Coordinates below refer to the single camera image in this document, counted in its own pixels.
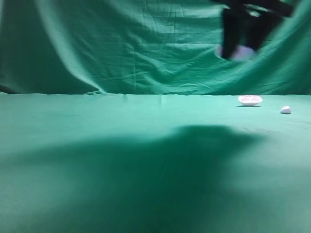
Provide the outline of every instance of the white egg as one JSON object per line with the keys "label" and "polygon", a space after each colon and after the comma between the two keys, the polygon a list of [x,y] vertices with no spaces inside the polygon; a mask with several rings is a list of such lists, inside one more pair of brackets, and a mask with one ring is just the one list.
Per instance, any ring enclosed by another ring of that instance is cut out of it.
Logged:
{"label": "white egg", "polygon": [[282,107],[280,113],[282,114],[291,114],[292,113],[292,110],[289,106],[285,106],[285,107]]}

